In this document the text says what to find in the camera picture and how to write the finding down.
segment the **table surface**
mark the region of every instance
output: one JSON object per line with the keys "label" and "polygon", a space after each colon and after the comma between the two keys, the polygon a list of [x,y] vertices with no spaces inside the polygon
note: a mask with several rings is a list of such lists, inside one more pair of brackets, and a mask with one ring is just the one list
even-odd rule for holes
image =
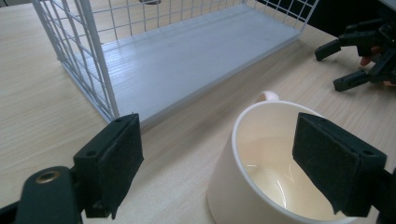
{"label": "table surface", "polygon": [[[333,37],[307,26],[300,38],[142,130],[145,160],[111,223],[214,223],[208,179],[239,113],[261,91],[310,107],[388,155],[396,166],[396,88],[366,84],[334,91],[360,69],[354,48],[319,63]],[[73,166],[73,155],[106,127],[56,60],[31,4],[0,8],[0,206],[17,201],[24,180]],[[375,223],[377,212],[357,223]],[[87,219],[85,223],[109,223]]]}

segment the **ceramic mug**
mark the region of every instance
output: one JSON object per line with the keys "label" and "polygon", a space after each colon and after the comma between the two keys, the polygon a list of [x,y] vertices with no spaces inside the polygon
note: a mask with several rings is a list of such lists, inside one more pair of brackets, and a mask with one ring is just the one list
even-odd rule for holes
{"label": "ceramic mug", "polygon": [[293,160],[299,112],[317,112],[279,101],[264,91],[262,102],[245,109],[219,156],[207,201],[218,224],[350,223],[332,206]]}

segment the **mug rim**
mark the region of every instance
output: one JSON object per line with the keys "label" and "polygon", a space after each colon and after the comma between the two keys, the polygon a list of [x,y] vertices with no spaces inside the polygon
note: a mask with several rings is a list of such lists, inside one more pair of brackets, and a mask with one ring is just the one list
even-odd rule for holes
{"label": "mug rim", "polygon": [[334,224],[344,224],[344,223],[349,223],[353,220],[356,219],[356,217],[345,217],[345,218],[341,218],[338,220],[315,220],[309,217],[302,217],[298,214],[295,214],[287,209],[285,209],[284,207],[280,206],[279,204],[275,203],[273,200],[271,200],[268,196],[266,196],[258,187],[257,185],[253,182],[253,180],[250,178],[250,176],[248,175],[248,172],[245,170],[239,154],[238,154],[238,150],[236,147],[236,134],[237,134],[237,130],[239,127],[239,124],[241,122],[241,120],[246,116],[246,114],[248,114],[250,111],[252,111],[253,109],[255,109],[256,107],[262,106],[262,105],[271,105],[271,104],[282,104],[282,105],[292,105],[292,106],[296,106],[299,107],[305,111],[308,111],[309,113],[316,115],[316,116],[321,116],[318,112],[307,108],[303,105],[298,105],[292,102],[288,102],[288,101],[263,101],[263,102],[258,102],[254,105],[249,106],[248,108],[246,108],[236,119],[236,122],[233,126],[233,132],[232,132],[232,148],[233,148],[233,158],[235,159],[236,165],[238,166],[239,171],[241,172],[242,176],[244,177],[244,179],[247,181],[248,185],[250,188],[252,188],[254,190],[254,192],[262,199],[265,200],[267,203],[269,203],[273,208],[275,208],[276,211],[284,214],[287,217],[296,219],[300,222],[303,223],[334,223]]}

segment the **wire rack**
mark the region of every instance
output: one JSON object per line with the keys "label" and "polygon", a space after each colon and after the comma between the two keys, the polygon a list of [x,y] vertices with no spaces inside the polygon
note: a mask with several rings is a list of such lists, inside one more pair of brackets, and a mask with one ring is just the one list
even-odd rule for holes
{"label": "wire rack", "polygon": [[[34,0],[33,4],[58,60],[102,116],[111,121],[134,111],[144,125],[289,44],[304,29],[317,2]],[[251,40],[255,46],[247,45]],[[236,53],[238,59],[230,60],[229,55]]]}

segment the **metal wire mesh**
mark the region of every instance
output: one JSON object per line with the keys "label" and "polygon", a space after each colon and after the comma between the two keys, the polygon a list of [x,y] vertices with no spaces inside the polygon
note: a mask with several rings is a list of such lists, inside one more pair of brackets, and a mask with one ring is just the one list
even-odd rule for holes
{"label": "metal wire mesh", "polygon": [[120,114],[103,44],[239,4],[302,31],[317,1],[34,0],[33,3],[58,59],[104,118],[113,120]]}

